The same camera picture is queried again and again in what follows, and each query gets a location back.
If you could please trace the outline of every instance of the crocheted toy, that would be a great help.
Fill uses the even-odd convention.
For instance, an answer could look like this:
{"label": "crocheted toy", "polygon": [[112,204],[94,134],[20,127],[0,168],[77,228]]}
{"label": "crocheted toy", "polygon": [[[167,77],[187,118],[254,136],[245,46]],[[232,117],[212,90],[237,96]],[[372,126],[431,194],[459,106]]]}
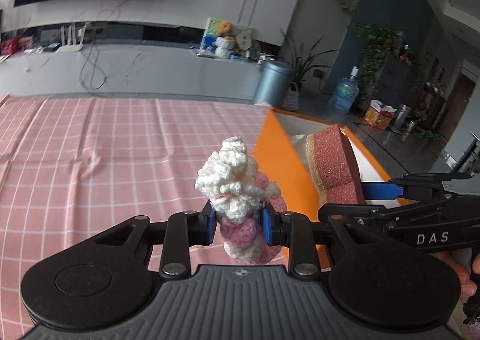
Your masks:
{"label": "crocheted toy", "polygon": [[258,164],[247,154],[240,137],[222,142],[198,171],[195,188],[208,196],[217,212],[225,252],[251,264],[271,261],[281,247],[269,247],[259,224],[260,201],[270,202],[278,212],[287,206],[280,188],[258,171]]}
{"label": "crocheted toy", "polygon": [[221,21],[217,25],[217,35],[220,37],[228,36],[232,33],[233,26],[228,21]]}

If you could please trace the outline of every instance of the metal screw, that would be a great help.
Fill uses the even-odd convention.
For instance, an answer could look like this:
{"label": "metal screw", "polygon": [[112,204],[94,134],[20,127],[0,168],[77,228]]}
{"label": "metal screw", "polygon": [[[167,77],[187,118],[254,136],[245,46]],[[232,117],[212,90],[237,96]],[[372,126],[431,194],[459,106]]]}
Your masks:
{"label": "metal screw", "polygon": [[318,272],[317,266],[314,266],[311,263],[297,264],[293,270],[297,274],[302,275],[302,276],[313,275],[314,273]]}
{"label": "metal screw", "polygon": [[163,266],[163,272],[167,275],[180,275],[186,271],[186,266],[182,263],[168,263]]}

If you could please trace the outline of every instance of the woven basket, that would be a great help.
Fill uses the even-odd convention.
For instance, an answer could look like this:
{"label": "woven basket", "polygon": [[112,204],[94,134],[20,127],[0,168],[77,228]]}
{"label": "woven basket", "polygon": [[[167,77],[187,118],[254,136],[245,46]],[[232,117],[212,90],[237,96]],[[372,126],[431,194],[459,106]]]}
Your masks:
{"label": "woven basket", "polygon": [[299,109],[299,87],[297,83],[290,83],[290,85],[292,84],[294,85],[295,90],[292,90],[292,88],[289,87],[282,105],[283,110],[289,112],[295,112]]}

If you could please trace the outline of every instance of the blue trash can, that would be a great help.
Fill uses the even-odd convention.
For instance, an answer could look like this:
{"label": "blue trash can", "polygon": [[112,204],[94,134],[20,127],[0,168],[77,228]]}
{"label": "blue trash can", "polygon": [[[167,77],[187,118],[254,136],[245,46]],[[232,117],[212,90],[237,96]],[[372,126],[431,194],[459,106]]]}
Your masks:
{"label": "blue trash can", "polygon": [[294,73],[295,70],[291,66],[281,61],[264,61],[252,104],[267,102],[281,109]]}

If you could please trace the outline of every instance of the black cable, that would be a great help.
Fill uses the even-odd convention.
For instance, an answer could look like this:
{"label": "black cable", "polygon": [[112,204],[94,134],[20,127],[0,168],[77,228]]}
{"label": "black cable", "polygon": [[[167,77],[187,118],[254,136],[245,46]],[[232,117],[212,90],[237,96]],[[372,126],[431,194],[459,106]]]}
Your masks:
{"label": "black cable", "polygon": [[[98,58],[100,57],[100,51],[98,50],[97,48],[97,57],[95,58],[95,61],[92,63],[90,61],[90,56],[92,55],[92,52],[93,52],[93,48],[95,46],[95,41],[97,40],[96,37],[93,38],[92,40],[92,46],[90,47],[90,51],[88,52],[88,56],[85,56],[85,54],[80,51],[80,54],[85,57],[85,62],[83,63],[83,66],[80,70],[80,74],[79,74],[79,81],[80,81],[80,85],[83,87],[83,89],[88,92],[89,94],[93,95],[93,96],[97,96],[95,95],[93,92],[94,91],[97,91],[98,89],[100,89],[106,82],[107,82],[107,74],[105,73],[105,71],[99,66],[97,65],[97,62],[98,62]],[[85,85],[85,82],[83,80],[83,70],[85,69],[87,63],[90,63],[90,65],[93,66],[93,70],[92,70],[92,77],[90,78],[90,85],[89,87],[87,87]],[[94,88],[93,87],[93,79],[95,77],[95,70],[97,70],[102,73],[102,76],[103,76],[103,82],[102,84],[100,84],[98,87]]]}

